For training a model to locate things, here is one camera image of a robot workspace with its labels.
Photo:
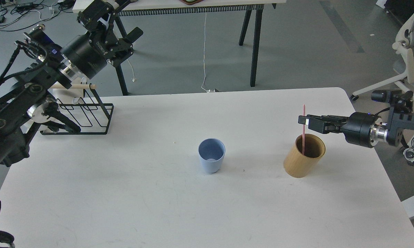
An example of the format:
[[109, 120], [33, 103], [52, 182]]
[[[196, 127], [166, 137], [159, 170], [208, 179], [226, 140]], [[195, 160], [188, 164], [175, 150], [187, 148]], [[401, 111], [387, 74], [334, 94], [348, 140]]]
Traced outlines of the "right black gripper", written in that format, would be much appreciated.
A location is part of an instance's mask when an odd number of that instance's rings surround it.
[[322, 134], [342, 133], [347, 143], [373, 148], [377, 139], [372, 135], [372, 129], [379, 126], [382, 118], [370, 113], [355, 112], [349, 117], [336, 115], [300, 115], [298, 123], [308, 126], [308, 129]]

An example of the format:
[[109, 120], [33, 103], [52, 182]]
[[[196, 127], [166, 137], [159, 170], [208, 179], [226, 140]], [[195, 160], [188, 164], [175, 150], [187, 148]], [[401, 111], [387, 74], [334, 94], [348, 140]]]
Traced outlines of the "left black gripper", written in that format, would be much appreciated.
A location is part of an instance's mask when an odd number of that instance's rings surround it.
[[62, 48], [61, 53], [70, 64], [88, 79], [98, 74], [108, 63], [120, 66], [133, 55], [133, 43], [143, 31], [135, 27], [129, 33], [117, 37], [114, 19], [131, 0], [94, 0], [80, 11], [77, 21], [87, 32], [78, 35]]

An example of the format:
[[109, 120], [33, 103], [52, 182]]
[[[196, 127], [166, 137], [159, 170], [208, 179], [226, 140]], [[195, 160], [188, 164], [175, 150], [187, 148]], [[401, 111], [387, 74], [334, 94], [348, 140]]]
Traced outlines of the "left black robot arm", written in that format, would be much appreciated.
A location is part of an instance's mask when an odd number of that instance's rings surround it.
[[115, 68], [133, 54], [133, 42], [143, 31], [114, 33], [114, 22], [131, 0], [94, 0], [78, 13], [78, 22], [87, 30], [65, 47], [54, 43], [37, 25], [25, 33], [25, 42], [16, 41], [7, 67], [0, 75], [0, 164], [10, 167], [29, 157], [29, 144], [41, 125], [54, 132], [64, 129], [79, 133], [81, 128], [59, 111], [49, 92], [59, 83], [65, 89], [80, 78], [92, 79], [108, 63]]

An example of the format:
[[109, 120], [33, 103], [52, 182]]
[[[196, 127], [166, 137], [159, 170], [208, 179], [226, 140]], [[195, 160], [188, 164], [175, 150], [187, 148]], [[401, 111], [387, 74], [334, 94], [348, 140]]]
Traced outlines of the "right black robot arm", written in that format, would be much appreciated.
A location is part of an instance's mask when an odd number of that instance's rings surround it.
[[401, 145], [407, 163], [414, 166], [414, 112], [412, 91], [375, 90], [371, 99], [389, 104], [387, 121], [379, 113], [354, 112], [349, 117], [300, 115], [298, 122], [321, 134], [342, 133], [347, 143], [373, 148], [378, 142]]

